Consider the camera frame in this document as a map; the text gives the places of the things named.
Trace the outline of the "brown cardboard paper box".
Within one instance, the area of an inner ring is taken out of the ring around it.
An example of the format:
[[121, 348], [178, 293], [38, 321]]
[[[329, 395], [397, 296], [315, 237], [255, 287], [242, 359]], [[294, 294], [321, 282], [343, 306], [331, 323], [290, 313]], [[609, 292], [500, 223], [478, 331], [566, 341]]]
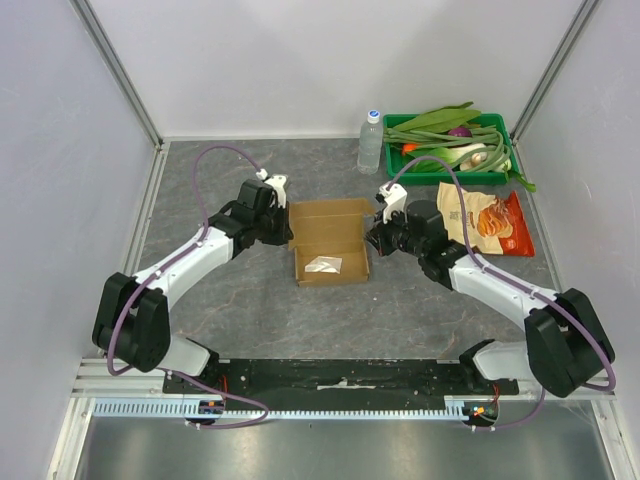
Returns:
[[[293, 203], [289, 223], [294, 238], [295, 278], [300, 287], [365, 283], [370, 277], [365, 245], [365, 218], [374, 214], [365, 198], [343, 198]], [[340, 274], [306, 273], [317, 256], [341, 257]]]

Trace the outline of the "small white paper scrap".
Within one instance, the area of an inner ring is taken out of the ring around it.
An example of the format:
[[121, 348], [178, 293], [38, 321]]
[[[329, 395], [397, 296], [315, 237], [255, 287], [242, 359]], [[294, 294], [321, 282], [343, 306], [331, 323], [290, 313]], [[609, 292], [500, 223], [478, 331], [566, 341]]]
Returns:
[[306, 273], [340, 274], [343, 259], [341, 257], [317, 256], [305, 265]]

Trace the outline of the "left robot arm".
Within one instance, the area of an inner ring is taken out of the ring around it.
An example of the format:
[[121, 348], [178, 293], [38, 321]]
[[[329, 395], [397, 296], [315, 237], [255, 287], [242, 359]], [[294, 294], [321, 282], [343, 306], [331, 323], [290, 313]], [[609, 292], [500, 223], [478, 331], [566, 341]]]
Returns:
[[163, 369], [185, 374], [198, 393], [216, 388], [216, 354], [174, 334], [171, 309], [206, 275], [255, 243], [282, 246], [293, 239], [287, 183], [285, 175], [245, 181], [235, 200], [206, 217], [194, 237], [168, 257], [133, 275], [117, 272], [106, 280], [92, 341], [107, 354], [112, 375]]

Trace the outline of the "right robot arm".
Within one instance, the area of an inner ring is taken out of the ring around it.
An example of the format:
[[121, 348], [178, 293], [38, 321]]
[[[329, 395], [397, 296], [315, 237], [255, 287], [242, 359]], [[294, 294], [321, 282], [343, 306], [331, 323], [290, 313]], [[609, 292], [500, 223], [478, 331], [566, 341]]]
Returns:
[[396, 251], [415, 257], [427, 278], [468, 295], [519, 327], [515, 343], [484, 340], [462, 355], [458, 381], [467, 392], [483, 392], [494, 380], [530, 380], [565, 398], [580, 387], [615, 388], [615, 352], [589, 298], [577, 289], [558, 293], [528, 284], [449, 239], [436, 205], [414, 201], [390, 218], [378, 214], [366, 240], [381, 256]]

